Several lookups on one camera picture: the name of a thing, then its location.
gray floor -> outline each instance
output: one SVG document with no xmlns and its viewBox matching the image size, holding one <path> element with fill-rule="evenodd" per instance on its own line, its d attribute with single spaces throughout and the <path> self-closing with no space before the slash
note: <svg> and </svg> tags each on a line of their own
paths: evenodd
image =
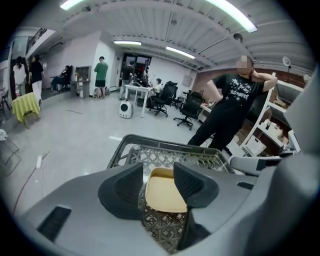
<svg viewBox="0 0 320 256">
<path fill-rule="evenodd" d="M 193 121 L 191 131 L 183 124 L 178 127 L 178 121 L 173 118 L 183 115 L 174 107 L 168 107 L 168 118 L 161 113 L 155 116 L 154 111 L 147 109 L 141 118 L 142 108 L 135 105 L 133 117 L 123 119 L 118 114 L 117 96 L 114 92 L 105 100 L 71 98 L 61 101 L 43 109 L 40 120 L 30 120 L 29 130 L 19 124 L 9 134 L 20 148 L 17 154 L 21 157 L 14 172 L 2 179 L 3 195 L 10 211 L 41 153 L 49 152 L 42 161 L 43 173 L 37 169 L 31 176 L 15 215 L 23 213 L 66 181 L 104 170 L 127 134 L 186 144 L 200 126 Z"/>
</svg>

black office chair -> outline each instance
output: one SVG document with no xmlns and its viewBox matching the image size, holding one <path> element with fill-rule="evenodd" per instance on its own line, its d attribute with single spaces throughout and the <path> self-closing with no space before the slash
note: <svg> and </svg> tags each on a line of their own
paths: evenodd
<svg viewBox="0 0 320 256">
<path fill-rule="evenodd" d="M 162 92 L 160 93 L 159 97 L 157 96 L 152 96 L 152 100 L 155 102 L 155 108 L 151 108 L 149 109 L 149 111 L 151 110 L 155 110 L 156 113 L 155 115 L 158 115 L 159 112 L 162 112 L 165 114 L 165 117 L 167 118 L 168 117 L 168 114 L 167 114 L 167 108 L 165 107 L 165 105 L 168 105 L 170 106 L 171 105 L 171 102 L 173 100 L 173 97 L 174 95 L 177 94 L 177 90 L 178 90 L 178 87 L 173 85 L 174 83 L 170 83 L 170 82 L 167 82 L 162 90 Z"/>
<path fill-rule="evenodd" d="M 185 118 L 177 118 L 175 117 L 173 120 L 181 120 L 180 123 L 178 123 L 176 126 L 179 126 L 180 124 L 184 123 L 189 127 L 189 130 L 191 131 L 193 123 L 191 118 L 197 118 L 198 112 L 200 109 L 200 105 L 202 104 L 202 99 L 198 98 L 196 96 L 193 96 L 192 94 L 188 94 L 186 97 L 185 104 L 182 109 L 180 109 L 180 113 L 185 115 Z"/>
</svg>

small white robot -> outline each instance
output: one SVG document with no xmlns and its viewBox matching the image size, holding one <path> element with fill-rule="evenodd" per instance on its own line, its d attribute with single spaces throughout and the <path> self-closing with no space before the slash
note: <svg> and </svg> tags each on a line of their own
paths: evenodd
<svg viewBox="0 0 320 256">
<path fill-rule="evenodd" d="M 120 104 L 119 116 L 121 118 L 130 119 L 134 114 L 134 106 L 127 99 Z"/>
</svg>

yellow tablecloth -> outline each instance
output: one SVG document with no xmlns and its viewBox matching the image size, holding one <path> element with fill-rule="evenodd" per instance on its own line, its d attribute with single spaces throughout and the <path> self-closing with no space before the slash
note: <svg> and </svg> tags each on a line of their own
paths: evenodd
<svg viewBox="0 0 320 256">
<path fill-rule="evenodd" d="M 30 111 L 36 115 L 39 115 L 40 112 L 40 107 L 33 92 L 20 96 L 12 101 L 12 112 L 20 122 L 24 121 L 24 114 Z"/>
</svg>

